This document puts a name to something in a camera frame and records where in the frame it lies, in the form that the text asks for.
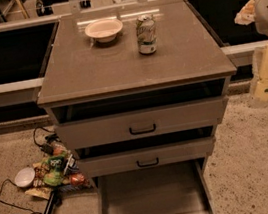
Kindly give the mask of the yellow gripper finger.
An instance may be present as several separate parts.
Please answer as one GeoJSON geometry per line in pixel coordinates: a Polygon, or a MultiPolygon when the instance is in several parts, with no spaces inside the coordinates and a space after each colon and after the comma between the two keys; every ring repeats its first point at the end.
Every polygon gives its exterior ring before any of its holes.
{"type": "Polygon", "coordinates": [[[249,0],[235,16],[235,23],[249,25],[255,21],[255,0],[249,0]]]}

